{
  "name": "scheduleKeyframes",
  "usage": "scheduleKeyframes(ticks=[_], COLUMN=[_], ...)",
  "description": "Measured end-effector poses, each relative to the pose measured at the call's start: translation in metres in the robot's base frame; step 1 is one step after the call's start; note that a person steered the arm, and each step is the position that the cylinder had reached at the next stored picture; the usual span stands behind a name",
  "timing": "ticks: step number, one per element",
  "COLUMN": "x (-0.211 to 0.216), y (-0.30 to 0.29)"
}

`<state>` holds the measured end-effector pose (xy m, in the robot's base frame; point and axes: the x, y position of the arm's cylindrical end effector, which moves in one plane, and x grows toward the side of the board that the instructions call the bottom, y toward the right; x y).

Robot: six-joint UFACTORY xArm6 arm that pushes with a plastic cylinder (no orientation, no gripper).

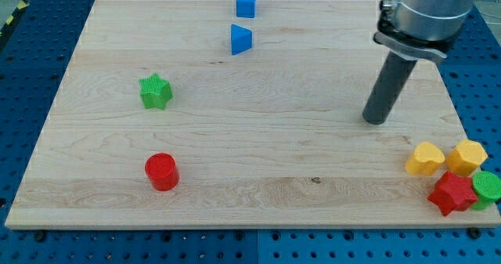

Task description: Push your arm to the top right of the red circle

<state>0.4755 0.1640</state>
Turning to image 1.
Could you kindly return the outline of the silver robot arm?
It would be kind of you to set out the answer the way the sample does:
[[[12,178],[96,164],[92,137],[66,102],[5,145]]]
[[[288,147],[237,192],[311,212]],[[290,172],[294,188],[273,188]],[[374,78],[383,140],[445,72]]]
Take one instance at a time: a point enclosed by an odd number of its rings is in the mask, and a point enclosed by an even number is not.
[[[373,40],[404,60],[440,64],[475,0],[381,0]]]

